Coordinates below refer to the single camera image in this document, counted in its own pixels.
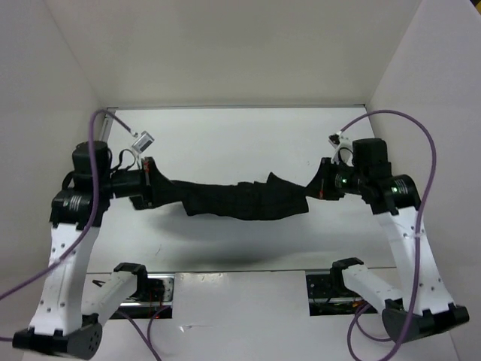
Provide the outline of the black skirt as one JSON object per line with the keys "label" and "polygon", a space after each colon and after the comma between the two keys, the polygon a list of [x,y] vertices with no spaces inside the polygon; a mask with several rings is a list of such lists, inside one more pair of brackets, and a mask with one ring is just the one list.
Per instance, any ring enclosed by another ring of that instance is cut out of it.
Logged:
{"label": "black skirt", "polygon": [[246,221],[281,220],[309,211],[307,198],[320,199],[322,181],[315,177],[305,187],[284,180],[274,173],[262,182],[235,185],[196,184],[166,178],[153,158],[147,159],[154,208],[180,202],[190,217],[213,214]]}

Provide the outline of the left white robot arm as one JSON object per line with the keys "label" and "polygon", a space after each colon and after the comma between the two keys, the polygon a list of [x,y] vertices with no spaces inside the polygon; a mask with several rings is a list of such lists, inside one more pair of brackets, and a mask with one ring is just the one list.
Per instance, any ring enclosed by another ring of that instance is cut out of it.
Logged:
{"label": "left white robot arm", "polygon": [[104,213],[118,192],[105,142],[78,144],[72,161],[74,169],[51,203],[49,271],[41,298],[28,327],[14,334],[12,345],[48,356],[90,360],[99,349],[106,322],[126,299],[144,299],[150,282],[144,265],[124,262],[94,295],[83,297],[92,249]]}

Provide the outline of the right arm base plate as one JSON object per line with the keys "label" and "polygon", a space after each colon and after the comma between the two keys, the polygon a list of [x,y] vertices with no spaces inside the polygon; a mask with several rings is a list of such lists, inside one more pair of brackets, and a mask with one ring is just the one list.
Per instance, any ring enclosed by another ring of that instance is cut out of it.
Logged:
{"label": "right arm base plate", "polygon": [[311,317],[353,315],[365,303],[353,291],[335,288],[328,272],[307,272],[305,280]]}

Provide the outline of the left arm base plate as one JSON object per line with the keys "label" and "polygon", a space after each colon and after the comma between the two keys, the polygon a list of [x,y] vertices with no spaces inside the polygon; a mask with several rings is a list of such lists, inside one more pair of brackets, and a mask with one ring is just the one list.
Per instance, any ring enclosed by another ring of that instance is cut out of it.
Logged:
{"label": "left arm base plate", "polygon": [[150,318],[158,310],[170,308],[174,279],[168,275],[150,275],[144,269],[116,270],[103,278],[93,278],[93,287],[82,301],[84,320],[101,325],[121,311],[132,318]]}

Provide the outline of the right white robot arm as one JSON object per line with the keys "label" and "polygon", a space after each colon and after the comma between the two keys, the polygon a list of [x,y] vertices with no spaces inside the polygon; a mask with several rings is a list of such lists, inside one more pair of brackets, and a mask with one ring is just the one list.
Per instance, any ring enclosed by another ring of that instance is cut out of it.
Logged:
{"label": "right white robot arm", "polygon": [[329,286],[345,296],[361,296],[380,313],[393,341],[409,342],[449,331],[469,321],[446,289],[418,220],[421,199],[413,180],[392,175],[387,146],[380,138],[350,141],[330,135],[332,158],[321,161],[319,197],[339,200],[357,195],[370,206],[386,234],[401,281],[396,288],[375,275],[358,258],[334,262]]}

